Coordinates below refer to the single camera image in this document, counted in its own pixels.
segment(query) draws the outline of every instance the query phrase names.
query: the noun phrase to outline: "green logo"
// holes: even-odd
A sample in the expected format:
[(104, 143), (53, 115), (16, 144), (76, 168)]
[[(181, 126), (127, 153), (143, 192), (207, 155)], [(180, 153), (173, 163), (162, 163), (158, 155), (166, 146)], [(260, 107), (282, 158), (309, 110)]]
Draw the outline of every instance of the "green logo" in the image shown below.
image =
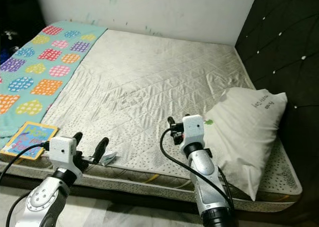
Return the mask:
[(209, 119), (207, 121), (204, 122), (206, 125), (212, 125), (214, 122), (212, 119)]

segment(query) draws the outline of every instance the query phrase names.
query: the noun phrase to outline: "mattress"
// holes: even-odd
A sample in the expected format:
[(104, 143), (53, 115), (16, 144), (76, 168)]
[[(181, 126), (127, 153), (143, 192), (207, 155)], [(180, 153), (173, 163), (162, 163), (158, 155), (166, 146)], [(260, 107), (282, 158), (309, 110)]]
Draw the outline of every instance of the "mattress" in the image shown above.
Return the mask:
[[(159, 139), (167, 117), (203, 115), (230, 87), (254, 88), (231, 46), (106, 31), (83, 59), (42, 123), (60, 128), (59, 136), (83, 132), (78, 145), (92, 155), (107, 136), (107, 167), (90, 166), (78, 184), (195, 202), (189, 173), (167, 160)], [(169, 135), (167, 152), (185, 162)], [(52, 172), (46, 158), (14, 166), (12, 174), (42, 178)], [(235, 207), (276, 212), (292, 205), (302, 188), (277, 139), (257, 201), (231, 187)]]

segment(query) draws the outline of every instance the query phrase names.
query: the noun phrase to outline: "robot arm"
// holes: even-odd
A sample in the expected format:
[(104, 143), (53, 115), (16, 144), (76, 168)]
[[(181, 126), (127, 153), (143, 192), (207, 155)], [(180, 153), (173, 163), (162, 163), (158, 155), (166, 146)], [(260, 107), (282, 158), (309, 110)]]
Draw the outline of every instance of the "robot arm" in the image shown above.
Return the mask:
[[(188, 165), (225, 194), (218, 179), (218, 166), (212, 162), (210, 150), (204, 149), (203, 118), (200, 115), (188, 115), (182, 119), (182, 123), (176, 124), (169, 117), (168, 122), (172, 128), (171, 136), (175, 144), (179, 144), (181, 153), (188, 160)], [(228, 204), (224, 196), (197, 175), (191, 173), (190, 178), (195, 187), (196, 203), (204, 226), (235, 227), (233, 207)]]
[(83, 157), (76, 146), (82, 137), (77, 133), (73, 138), (53, 137), (49, 144), (49, 159), (55, 167), (52, 176), (47, 177), (31, 191), (26, 200), (22, 218), (16, 227), (54, 227), (62, 212), (70, 187), (82, 178), (89, 163), (96, 164), (105, 152), (109, 142), (103, 138), (92, 157)]

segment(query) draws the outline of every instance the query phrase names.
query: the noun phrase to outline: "pillowcase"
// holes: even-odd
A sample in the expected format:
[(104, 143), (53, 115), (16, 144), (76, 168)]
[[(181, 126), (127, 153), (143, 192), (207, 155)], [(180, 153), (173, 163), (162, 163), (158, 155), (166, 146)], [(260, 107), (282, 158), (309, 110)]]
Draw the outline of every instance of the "pillowcase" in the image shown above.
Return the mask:
[(205, 115), (204, 141), (213, 161), (253, 201), (286, 104), (285, 93), (230, 88)]

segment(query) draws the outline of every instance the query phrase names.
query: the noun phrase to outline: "headboard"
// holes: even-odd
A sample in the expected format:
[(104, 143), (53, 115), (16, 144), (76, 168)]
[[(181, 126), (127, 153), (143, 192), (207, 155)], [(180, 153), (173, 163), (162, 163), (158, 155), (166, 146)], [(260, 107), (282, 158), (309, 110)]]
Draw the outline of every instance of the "headboard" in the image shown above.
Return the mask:
[(297, 205), (318, 210), (319, 0), (255, 0), (236, 49), (256, 89), (286, 92), (279, 136), (304, 189)]

